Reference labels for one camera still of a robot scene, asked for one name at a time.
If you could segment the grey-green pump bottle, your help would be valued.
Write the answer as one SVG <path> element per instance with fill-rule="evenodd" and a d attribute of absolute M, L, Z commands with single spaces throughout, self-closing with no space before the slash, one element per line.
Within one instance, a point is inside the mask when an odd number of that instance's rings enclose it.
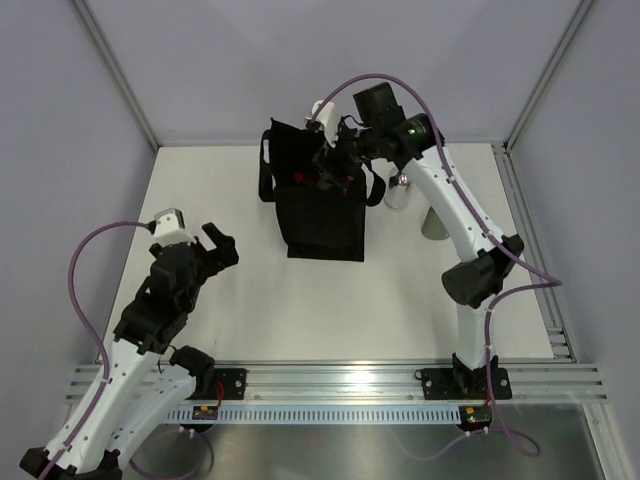
<path fill-rule="evenodd" d="M 442 241 L 449 238 L 449 233 L 432 206 L 429 207 L 421 226 L 422 235 L 433 241 Z"/>

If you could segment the dark red Fairy bottle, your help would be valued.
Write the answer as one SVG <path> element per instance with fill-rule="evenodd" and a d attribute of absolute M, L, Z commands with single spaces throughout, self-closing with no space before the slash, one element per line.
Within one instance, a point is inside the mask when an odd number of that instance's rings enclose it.
<path fill-rule="evenodd" d="M 344 196 L 349 196 L 356 186 L 357 182 L 354 175 L 346 175 L 339 181 L 339 187 Z"/>

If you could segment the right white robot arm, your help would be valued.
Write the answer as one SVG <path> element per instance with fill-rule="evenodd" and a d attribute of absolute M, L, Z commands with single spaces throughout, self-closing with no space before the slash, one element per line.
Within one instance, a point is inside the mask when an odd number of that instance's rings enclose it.
<path fill-rule="evenodd" d="M 324 134 L 325 159 L 392 163 L 428 200 L 453 242 L 458 262 L 442 274 L 441 281 L 456 305 L 457 347 L 451 367 L 421 377 L 424 395 L 445 389 L 461 398 L 508 399 L 506 371 L 491 342 L 491 316 L 505 295 L 506 277 L 521 261 L 524 242 L 517 234 L 506 235 L 486 214 L 454 165 L 419 94 L 390 75 L 373 78 L 376 85 L 354 96 L 361 128 L 343 127 L 335 111 L 333 100 L 344 85 L 313 104 L 307 126 Z M 415 98 L 421 113 L 405 115 L 392 89 L 396 84 Z"/>

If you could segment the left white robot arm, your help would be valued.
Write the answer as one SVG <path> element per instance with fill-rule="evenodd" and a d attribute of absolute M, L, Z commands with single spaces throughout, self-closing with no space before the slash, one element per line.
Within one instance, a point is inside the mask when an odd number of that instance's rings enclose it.
<path fill-rule="evenodd" d="M 101 347 L 101 369 L 72 416 L 46 445 L 24 453 L 20 467 L 35 479 L 119 479 L 180 402 L 224 390 L 214 359 L 184 346 L 158 380 L 134 396 L 186 325 L 206 281 L 239 261 L 234 238 L 212 223 L 202 227 L 211 250 L 173 214 L 144 227 L 154 238 L 149 273 L 123 309 L 111 345 Z"/>

